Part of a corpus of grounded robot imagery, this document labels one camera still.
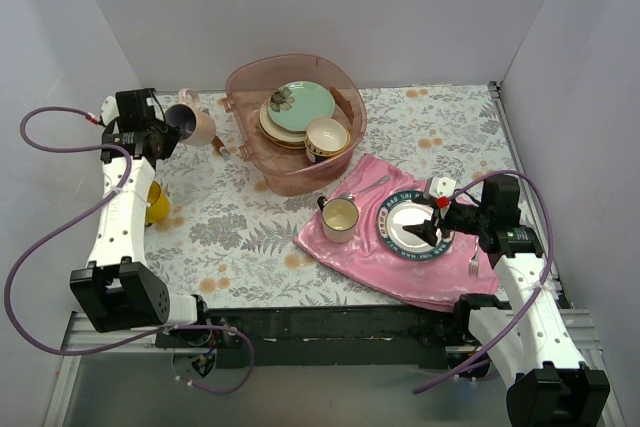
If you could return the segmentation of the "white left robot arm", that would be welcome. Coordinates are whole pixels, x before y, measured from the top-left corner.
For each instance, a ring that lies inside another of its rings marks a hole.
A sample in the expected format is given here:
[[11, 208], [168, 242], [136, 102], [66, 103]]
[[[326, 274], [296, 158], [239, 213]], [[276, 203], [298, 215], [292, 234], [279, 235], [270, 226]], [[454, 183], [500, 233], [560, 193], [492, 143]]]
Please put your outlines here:
[[157, 116], [152, 88], [120, 91], [103, 104], [100, 161], [105, 206], [87, 265], [70, 275], [70, 288], [100, 333], [141, 327], [177, 327], [193, 347], [213, 333], [198, 295], [169, 291], [147, 265], [144, 248], [148, 194], [156, 164], [167, 159], [180, 134]]

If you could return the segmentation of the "white bowl blue stripes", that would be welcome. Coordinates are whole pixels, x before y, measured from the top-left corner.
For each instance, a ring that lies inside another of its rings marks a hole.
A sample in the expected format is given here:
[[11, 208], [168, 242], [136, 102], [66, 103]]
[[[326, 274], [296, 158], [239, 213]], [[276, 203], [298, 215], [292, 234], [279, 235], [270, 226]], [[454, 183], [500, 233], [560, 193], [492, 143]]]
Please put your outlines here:
[[337, 120], [321, 117], [307, 126], [306, 140], [322, 151], [336, 151], [350, 143], [350, 134]]

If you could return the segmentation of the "yellow sun patterned bowl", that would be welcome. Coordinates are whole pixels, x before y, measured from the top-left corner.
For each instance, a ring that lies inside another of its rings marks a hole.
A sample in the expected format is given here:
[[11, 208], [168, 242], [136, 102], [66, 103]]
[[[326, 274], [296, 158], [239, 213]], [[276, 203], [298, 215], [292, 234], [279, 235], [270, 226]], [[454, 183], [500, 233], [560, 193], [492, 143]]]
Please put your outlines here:
[[321, 149], [317, 148], [316, 146], [314, 146], [311, 142], [309, 142], [308, 140], [305, 141], [305, 147], [309, 145], [315, 152], [322, 154], [322, 155], [330, 155], [331, 157], [337, 156], [341, 153], [343, 153], [344, 151], [347, 150], [347, 148], [349, 147], [349, 144], [345, 144], [341, 149], [336, 150], [336, 151], [322, 151]]

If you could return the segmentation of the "light green plate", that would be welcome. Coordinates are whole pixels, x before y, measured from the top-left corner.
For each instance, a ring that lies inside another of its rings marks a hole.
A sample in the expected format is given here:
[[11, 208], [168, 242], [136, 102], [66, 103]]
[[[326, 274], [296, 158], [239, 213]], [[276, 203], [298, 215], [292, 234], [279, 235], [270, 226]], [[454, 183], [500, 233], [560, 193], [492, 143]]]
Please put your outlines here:
[[277, 88], [269, 97], [267, 112], [278, 126], [292, 132], [305, 131], [321, 117], [332, 117], [336, 102], [323, 86], [310, 81], [294, 81]]

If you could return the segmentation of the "cream divided plate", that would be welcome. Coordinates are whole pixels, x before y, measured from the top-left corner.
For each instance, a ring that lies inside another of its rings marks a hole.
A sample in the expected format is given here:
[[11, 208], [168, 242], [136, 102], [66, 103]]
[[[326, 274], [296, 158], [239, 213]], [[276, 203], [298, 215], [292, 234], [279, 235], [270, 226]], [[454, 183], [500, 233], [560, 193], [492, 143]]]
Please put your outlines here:
[[263, 104], [260, 108], [259, 112], [259, 124], [262, 130], [272, 138], [275, 138], [281, 142], [302, 142], [305, 141], [306, 133], [302, 132], [294, 132], [287, 130], [278, 124], [276, 124], [268, 113], [268, 107], [266, 104]]

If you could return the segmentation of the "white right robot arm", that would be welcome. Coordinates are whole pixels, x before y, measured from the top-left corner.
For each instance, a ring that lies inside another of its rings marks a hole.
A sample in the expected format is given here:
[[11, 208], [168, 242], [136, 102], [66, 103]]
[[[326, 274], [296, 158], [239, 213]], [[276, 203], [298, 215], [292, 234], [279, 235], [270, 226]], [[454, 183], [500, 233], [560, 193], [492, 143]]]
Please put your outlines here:
[[502, 170], [478, 179], [476, 205], [458, 202], [464, 189], [454, 180], [433, 177], [417, 203], [432, 208], [430, 219], [406, 232], [434, 246], [445, 233], [477, 238], [504, 289], [512, 317], [499, 317], [496, 307], [457, 314], [454, 336], [464, 344], [479, 342], [507, 387], [506, 406], [513, 426], [595, 426], [611, 392], [604, 371], [588, 366], [570, 337], [547, 285], [553, 242], [540, 241], [522, 224], [520, 184], [530, 179]]

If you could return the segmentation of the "beige cup purple interior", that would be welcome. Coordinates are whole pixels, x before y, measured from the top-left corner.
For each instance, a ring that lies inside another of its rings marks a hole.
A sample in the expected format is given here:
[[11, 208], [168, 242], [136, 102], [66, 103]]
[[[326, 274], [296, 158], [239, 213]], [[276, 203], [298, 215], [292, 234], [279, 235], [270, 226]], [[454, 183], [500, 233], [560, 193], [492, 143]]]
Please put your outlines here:
[[192, 89], [178, 92], [178, 101], [165, 111], [169, 126], [178, 128], [180, 142], [187, 146], [204, 147], [211, 144], [217, 128], [213, 118], [201, 106], [199, 95]]

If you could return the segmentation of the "cream and yellow floral plate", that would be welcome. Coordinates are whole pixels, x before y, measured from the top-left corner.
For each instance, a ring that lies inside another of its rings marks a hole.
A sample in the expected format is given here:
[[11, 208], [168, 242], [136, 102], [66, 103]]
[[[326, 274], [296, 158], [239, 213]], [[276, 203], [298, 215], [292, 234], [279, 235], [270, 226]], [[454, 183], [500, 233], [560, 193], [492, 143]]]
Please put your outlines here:
[[306, 148], [304, 141], [290, 143], [290, 142], [281, 142], [275, 138], [272, 138], [266, 135], [263, 137], [265, 137], [267, 140], [269, 140], [271, 143], [275, 144], [276, 146], [279, 146], [281, 148], [285, 148], [288, 150], [305, 150]]

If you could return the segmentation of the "pink plate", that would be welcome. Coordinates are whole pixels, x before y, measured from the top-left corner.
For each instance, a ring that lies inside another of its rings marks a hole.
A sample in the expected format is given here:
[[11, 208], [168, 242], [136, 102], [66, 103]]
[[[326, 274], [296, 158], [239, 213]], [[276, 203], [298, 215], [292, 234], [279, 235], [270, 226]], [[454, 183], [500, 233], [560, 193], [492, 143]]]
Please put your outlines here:
[[279, 141], [288, 143], [302, 142], [309, 123], [317, 118], [331, 117], [336, 109], [333, 102], [330, 107], [296, 108], [275, 112], [266, 100], [259, 110], [259, 122], [264, 131]]

